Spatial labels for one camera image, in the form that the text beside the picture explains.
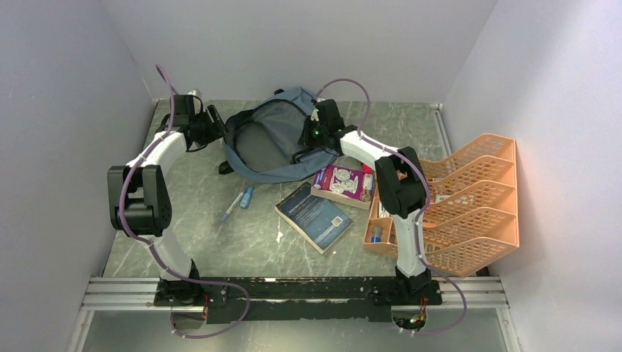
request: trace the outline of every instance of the table surface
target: table surface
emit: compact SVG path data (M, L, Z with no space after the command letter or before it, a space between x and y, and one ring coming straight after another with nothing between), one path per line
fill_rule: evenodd
M223 119L250 109L259 101L212 100ZM347 124L358 125L365 104L339 102ZM145 146L169 113L168 100L160 100ZM444 158L442 140L429 104L372 103L363 128L366 134L395 147L411 146L420 158ZM224 161L221 142L198 153L182 155L166 176L173 209L171 228L181 247L194 260L201 276L386 276L395 274L395 258L362 248L368 210L336 203L353 224L325 255L315 251L274 211L274 206L301 182L255 184L248 209L236 208L225 223L220 218L250 180L232 173L219 175ZM361 169L353 158L341 157L338 165ZM277 241L281 232L283 236ZM136 242L118 232L104 276L157 277L157 264Z

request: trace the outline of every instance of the black mounting plate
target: black mounting plate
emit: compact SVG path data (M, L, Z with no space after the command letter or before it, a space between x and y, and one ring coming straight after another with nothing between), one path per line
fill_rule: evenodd
M347 277L203 277L202 280L231 282L244 287L251 307L244 320L298 320L367 318L392 321L392 305L419 305L425 296L430 306L442 304L439 283L432 280L416 293L405 294L395 276ZM229 323L237 319L246 304L235 288L203 285L207 293L207 323ZM156 293L157 307L183 307ZM202 306L197 300L194 305Z

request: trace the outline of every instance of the marker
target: marker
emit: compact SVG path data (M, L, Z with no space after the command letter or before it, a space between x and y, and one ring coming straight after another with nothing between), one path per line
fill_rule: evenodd
M240 194L238 194L238 196L235 198L233 203L231 203L231 206L229 207L229 209L227 209L227 211L224 213L224 215L220 218L220 222L224 222L225 220L227 220L227 217L229 217L229 214L231 214L233 209L235 209L235 206L238 205L238 203L240 202L240 199L242 199L243 195L244 195L244 192L241 192Z

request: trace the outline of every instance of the book cover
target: book cover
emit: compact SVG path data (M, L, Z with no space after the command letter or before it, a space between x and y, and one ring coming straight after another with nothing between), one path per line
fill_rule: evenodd
M308 182L277 204L276 211L321 254L352 224L329 200L311 195Z
M315 173L311 194L368 210L373 195L373 174L328 165Z

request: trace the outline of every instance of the white wall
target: white wall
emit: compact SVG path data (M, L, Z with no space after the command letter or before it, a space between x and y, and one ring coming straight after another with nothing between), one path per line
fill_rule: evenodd
M622 347L622 7L500 0L444 102L453 149L517 140L521 248L494 267L525 352Z
M153 70L207 98L361 81L376 101L440 102L496 0L104 0L152 94ZM328 94L364 100L344 84Z
M152 107L97 0L0 11L0 350L63 351L114 230L106 171Z

